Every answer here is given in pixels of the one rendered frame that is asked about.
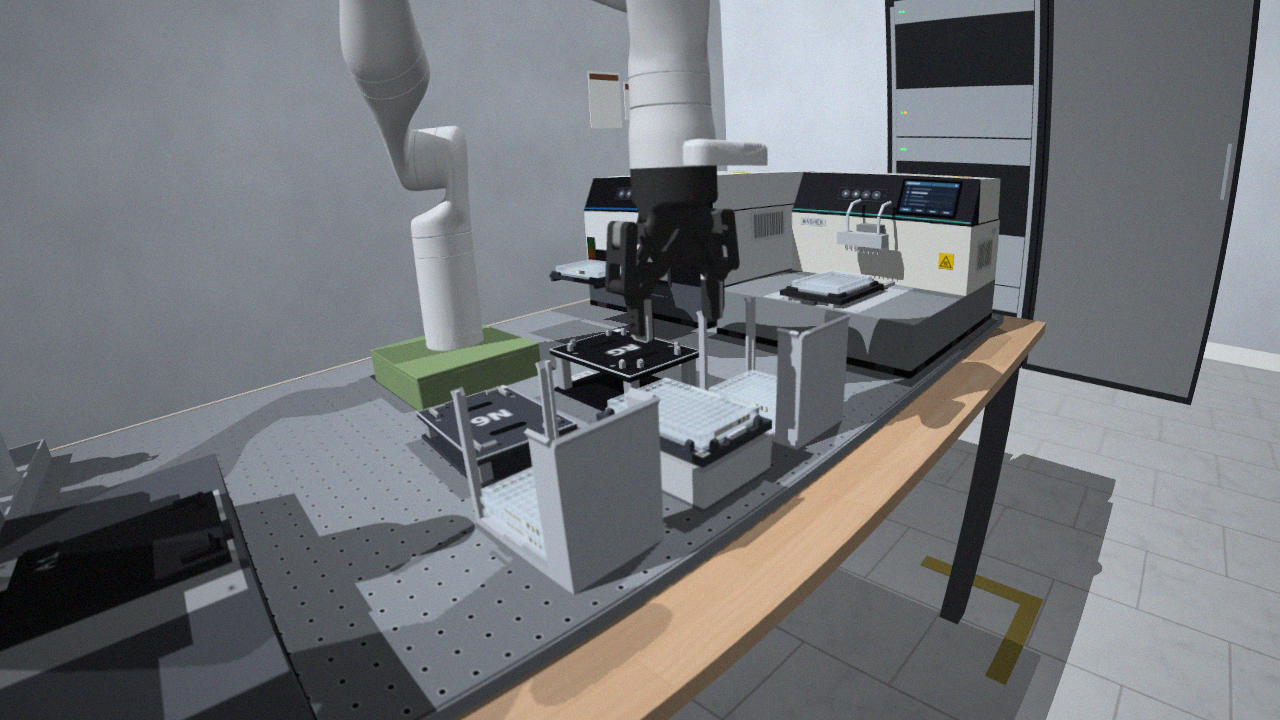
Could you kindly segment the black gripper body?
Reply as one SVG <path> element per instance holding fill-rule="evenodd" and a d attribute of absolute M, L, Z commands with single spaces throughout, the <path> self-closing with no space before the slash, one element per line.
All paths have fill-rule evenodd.
<path fill-rule="evenodd" d="M 639 240 L 652 261 L 659 258 L 671 231 L 684 228 L 687 238 L 669 268 L 696 264 L 703 250 L 692 237 L 692 225 L 713 229 L 710 204 L 718 199 L 717 167 L 636 168 L 630 169 L 630 178 L 636 223 L 646 223 L 646 238 Z"/>

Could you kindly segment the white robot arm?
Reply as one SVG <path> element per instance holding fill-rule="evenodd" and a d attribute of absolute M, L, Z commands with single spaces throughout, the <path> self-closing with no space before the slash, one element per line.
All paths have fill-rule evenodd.
<path fill-rule="evenodd" d="M 397 179 L 410 191 L 445 188 L 442 202 L 411 222 L 428 348 L 477 345 L 484 337 L 465 133 L 457 126 L 408 127 L 430 79 L 410 0 L 339 1 L 346 65 Z M 628 14 L 630 169 L 768 165 L 763 142 L 716 140 L 710 0 L 593 1 Z"/>

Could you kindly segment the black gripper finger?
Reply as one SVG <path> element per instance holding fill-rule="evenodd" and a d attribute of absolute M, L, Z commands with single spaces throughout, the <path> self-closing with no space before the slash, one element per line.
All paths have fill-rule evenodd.
<path fill-rule="evenodd" d="M 732 209 L 710 208 L 710 214 L 714 219 L 710 232 L 707 225 L 692 225 L 692 237 L 703 250 L 694 265 L 705 277 L 701 279 L 701 316 L 718 320 L 724 311 L 724 279 L 740 265 L 739 241 Z M 727 249 L 727 258 L 723 255 L 723 246 Z"/>
<path fill-rule="evenodd" d="M 645 224 L 609 222 L 605 245 L 605 290 L 625 296 L 628 333 L 644 343 L 654 340 L 653 299 L 649 297 L 687 238 L 684 228 L 675 228 L 657 261 L 646 263 L 649 255 L 639 240 L 645 237 Z"/>

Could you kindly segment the black regrip nest plate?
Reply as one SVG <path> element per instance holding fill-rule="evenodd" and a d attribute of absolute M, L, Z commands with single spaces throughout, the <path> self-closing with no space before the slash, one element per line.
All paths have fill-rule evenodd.
<path fill-rule="evenodd" d="M 556 356 L 559 383 L 554 391 L 602 411 L 608 407 L 607 400 L 627 393 L 630 387 L 637 389 L 660 380 L 652 374 L 678 364 L 682 383 L 696 387 L 698 348 L 655 338 L 644 343 L 625 328 L 609 328 L 585 340 L 573 338 L 568 346 L 549 350 Z M 572 380 L 570 361 L 599 373 Z"/>

